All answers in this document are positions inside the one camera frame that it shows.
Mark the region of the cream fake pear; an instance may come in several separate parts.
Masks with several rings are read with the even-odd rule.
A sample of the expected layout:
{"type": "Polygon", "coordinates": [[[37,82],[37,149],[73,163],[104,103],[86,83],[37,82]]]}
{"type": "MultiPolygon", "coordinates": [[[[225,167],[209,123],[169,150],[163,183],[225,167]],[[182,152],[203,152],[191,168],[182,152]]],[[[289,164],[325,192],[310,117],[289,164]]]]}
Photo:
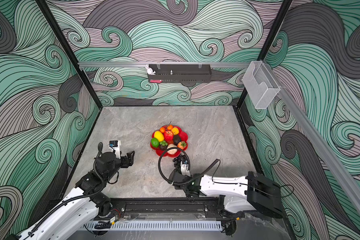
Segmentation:
{"type": "Polygon", "coordinates": [[[174,144],[169,144],[167,147],[167,153],[169,155],[175,155],[178,152],[177,146],[174,144]]]}

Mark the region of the red fake wrinkled fruit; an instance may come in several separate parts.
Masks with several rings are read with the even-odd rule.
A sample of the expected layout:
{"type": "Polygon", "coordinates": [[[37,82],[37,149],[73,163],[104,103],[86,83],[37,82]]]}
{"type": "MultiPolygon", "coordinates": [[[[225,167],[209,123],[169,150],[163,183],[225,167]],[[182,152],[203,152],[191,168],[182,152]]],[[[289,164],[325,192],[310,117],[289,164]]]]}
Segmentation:
{"type": "Polygon", "coordinates": [[[164,132],[165,141],[169,143],[174,138],[174,133],[171,130],[166,130],[164,132]]]}

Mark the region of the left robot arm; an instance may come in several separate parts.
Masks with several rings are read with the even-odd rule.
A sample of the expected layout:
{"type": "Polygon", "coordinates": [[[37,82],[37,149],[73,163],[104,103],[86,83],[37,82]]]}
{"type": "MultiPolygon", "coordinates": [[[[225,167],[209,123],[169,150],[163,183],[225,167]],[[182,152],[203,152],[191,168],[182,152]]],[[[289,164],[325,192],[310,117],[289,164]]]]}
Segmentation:
{"type": "Polygon", "coordinates": [[[102,193],[122,168],[134,164],[135,151],[121,156],[119,150],[98,152],[93,168],[84,175],[69,194],[37,223],[9,240],[66,240],[96,216],[112,218],[111,199],[102,193]]]}

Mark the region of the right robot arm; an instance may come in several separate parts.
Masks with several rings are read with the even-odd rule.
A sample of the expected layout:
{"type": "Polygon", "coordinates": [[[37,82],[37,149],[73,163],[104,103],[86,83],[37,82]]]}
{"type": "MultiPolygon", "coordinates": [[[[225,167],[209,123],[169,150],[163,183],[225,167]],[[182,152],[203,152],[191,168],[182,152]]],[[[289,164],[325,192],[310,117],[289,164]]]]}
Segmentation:
{"type": "Polygon", "coordinates": [[[281,186],[257,172],[233,178],[192,176],[189,165],[180,164],[170,174],[168,183],[183,190],[188,198],[222,197],[223,214],[257,211],[275,219],[283,217],[281,186]]]}

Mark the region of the dark purple fake grapes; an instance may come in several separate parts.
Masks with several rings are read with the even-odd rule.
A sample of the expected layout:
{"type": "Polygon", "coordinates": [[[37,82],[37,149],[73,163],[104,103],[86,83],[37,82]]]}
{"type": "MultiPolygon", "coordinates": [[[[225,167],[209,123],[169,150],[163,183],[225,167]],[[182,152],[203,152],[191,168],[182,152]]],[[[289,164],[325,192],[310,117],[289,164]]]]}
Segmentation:
{"type": "Polygon", "coordinates": [[[188,168],[188,158],[185,155],[179,155],[176,158],[173,159],[174,167],[176,169],[181,169],[181,167],[184,165],[186,170],[188,168]]]}

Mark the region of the red flower-shaped fruit bowl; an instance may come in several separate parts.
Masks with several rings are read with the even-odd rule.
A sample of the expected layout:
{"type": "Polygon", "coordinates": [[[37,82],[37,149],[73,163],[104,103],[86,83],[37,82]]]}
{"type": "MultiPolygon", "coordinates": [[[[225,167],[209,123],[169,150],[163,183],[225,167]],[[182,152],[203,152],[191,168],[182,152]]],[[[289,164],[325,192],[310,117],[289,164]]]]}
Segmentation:
{"type": "MultiPolygon", "coordinates": [[[[178,134],[181,138],[182,138],[182,141],[185,141],[185,142],[187,142],[187,140],[188,140],[188,135],[187,135],[187,133],[185,133],[184,131],[182,131],[182,129],[180,128],[180,127],[178,127],[178,126],[174,126],[174,127],[177,127],[179,130],[180,130],[180,133],[178,134]]],[[[155,150],[156,151],[156,154],[160,157],[161,155],[162,155],[162,153],[164,152],[164,151],[161,151],[161,150],[159,150],[159,148],[153,148],[152,147],[152,145],[151,145],[151,143],[150,143],[150,147],[153,149],[153,150],[155,150]]]]}

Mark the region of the red fake strawberry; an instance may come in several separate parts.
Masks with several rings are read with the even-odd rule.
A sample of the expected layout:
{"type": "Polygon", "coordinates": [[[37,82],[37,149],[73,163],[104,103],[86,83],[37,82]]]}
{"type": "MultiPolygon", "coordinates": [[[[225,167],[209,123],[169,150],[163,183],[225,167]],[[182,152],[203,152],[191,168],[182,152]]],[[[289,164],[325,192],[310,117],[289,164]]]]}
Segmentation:
{"type": "Polygon", "coordinates": [[[188,146],[188,144],[187,144],[187,142],[185,142],[185,141],[181,141],[181,142],[179,142],[179,143],[177,144],[177,147],[180,148],[181,150],[186,149],[187,146],[188,146]]]}

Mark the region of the green fake lime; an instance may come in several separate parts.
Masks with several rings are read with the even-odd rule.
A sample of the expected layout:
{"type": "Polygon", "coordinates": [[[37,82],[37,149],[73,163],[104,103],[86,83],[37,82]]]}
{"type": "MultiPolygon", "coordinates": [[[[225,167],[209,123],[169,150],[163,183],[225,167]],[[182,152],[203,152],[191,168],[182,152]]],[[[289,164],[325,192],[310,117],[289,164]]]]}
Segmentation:
{"type": "Polygon", "coordinates": [[[151,145],[152,145],[153,148],[156,149],[156,148],[159,147],[160,141],[159,141],[158,139],[156,139],[156,138],[152,138],[152,139],[151,139],[151,145]]]}

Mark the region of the dark brown fake avocado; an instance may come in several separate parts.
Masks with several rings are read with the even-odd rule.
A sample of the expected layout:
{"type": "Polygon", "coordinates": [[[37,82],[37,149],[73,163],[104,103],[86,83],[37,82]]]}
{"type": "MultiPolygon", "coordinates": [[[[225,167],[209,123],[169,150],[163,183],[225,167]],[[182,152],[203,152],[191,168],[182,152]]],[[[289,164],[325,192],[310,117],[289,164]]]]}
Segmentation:
{"type": "Polygon", "coordinates": [[[167,147],[168,147],[168,143],[166,141],[161,141],[159,143],[159,150],[165,151],[167,149],[167,147]]]}

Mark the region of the yellow fake lemon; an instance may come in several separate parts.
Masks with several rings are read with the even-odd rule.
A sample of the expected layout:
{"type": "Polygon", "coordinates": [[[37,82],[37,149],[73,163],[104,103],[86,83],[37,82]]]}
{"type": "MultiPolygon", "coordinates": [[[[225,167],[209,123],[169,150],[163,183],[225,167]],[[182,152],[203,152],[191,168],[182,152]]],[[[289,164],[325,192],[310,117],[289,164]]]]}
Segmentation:
{"type": "Polygon", "coordinates": [[[159,142],[162,142],[162,141],[165,140],[165,137],[164,137],[163,133],[160,132],[160,131],[155,131],[154,132],[154,138],[157,139],[159,142]]]}

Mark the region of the small yellow fake pear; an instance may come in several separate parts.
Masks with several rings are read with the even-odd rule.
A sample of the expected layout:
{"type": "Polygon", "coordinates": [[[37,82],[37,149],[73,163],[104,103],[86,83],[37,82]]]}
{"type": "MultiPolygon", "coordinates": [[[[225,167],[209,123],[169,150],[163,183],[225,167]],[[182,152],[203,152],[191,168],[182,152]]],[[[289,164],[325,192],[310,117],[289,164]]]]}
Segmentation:
{"type": "Polygon", "coordinates": [[[180,133],[180,130],[179,130],[177,127],[173,127],[173,128],[171,129],[171,132],[172,132],[173,135],[175,136],[175,135],[178,135],[178,134],[180,133]]]}

